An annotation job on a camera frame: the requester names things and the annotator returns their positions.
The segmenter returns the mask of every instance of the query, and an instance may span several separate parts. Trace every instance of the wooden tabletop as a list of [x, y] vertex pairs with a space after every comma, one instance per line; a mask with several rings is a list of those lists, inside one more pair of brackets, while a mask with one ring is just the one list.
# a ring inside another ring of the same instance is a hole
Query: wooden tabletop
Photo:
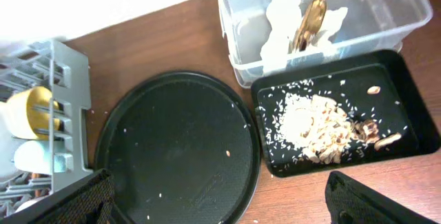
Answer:
[[[404, 40], [402, 54], [440, 129], [441, 0], [431, 4], [434, 17]], [[205, 72], [233, 88], [251, 109], [250, 91], [236, 81], [220, 28], [217, 0], [190, 0], [67, 42], [90, 61], [94, 110], [87, 115], [90, 165], [106, 113], [135, 85], [156, 74]], [[346, 167], [341, 172], [441, 222], [441, 152]], [[330, 223], [325, 204], [328, 175], [277, 179], [262, 165], [256, 193], [240, 223]]]

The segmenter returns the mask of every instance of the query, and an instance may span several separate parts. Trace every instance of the crumpled paper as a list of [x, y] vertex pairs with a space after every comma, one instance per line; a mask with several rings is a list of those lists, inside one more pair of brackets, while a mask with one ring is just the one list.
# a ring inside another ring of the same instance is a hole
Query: crumpled paper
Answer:
[[[266, 15], [271, 24], [267, 42], [260, 51], [263, 61], [263, 73], [282, 71], [287, 65], [289, 42], [294, 40], [297, 29], [302, 23], [301, 0], [271, 0]], [[338, 51], [332, 48], [331, 36], [337, 33], [348, 13], [348, 8], [327, 10], [320, 31], [308, 45], [306, 51], [323, 52], [331, 56]]]

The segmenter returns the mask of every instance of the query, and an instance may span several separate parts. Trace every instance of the plastic container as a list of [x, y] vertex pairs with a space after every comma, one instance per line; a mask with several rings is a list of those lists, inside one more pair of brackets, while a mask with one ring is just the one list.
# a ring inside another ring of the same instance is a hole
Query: plastic container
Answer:
[[[311, 0], [302, 0], [302, 13]], [[271, 26], [265, 15], [271, 0], [218, 0], [223, 35], [229, 58], [243, 88], [261, 78], [260, 49]], [[425, 25], [433, 15], [429, 0], [327, 0], [328, 10], [348, 7], [342, 28], [332, 37], [332, 53], [304, 51], [287, 54], [286, 68], [305, 68], [374, 50], [401, 48], [410, 32]]]

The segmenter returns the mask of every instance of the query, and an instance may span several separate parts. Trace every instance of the round plate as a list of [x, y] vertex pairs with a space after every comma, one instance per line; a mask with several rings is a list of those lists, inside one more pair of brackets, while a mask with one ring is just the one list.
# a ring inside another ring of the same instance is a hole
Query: round plate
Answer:
[[260, 147], [232, 89], [207, 75], [171, 72], [121, 100], [95, 165], [115, 176], [117, 223], [235, 223], [256, 189]]

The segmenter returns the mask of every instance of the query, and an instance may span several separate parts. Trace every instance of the dish rack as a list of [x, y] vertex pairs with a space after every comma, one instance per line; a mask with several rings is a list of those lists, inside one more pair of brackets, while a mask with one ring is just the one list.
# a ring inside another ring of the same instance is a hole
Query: dish rack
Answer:
[[[0, 57], [0, 65], [1, 101], [38, 85], [52, 91], [48, 108], [34, 106], [35, 110], [50, 114], [49, 130], [37, 132], [49, 134], [52, 176], [28, 179], [29, 173], [24, 172], [0, 185], [1, 219], [2, 215], [13, 214], [22, 203], [32, 199], [35, 190], [56, 192], [91, 174], [92, 170], [88, 169], [85, 128], [85, 111], [91, 107], [89, 59], [58, 41], [45, 41]], [[54, 101], [59, 103], [60, 110], [54, 110]], [[54, 119], [61, 120], [61, 130], [54, 130]], [[55, 141], [64, 142], [68, 152], [54, 153]], [[65, 172], [54, 173], [55, 156], [64, 158]]]

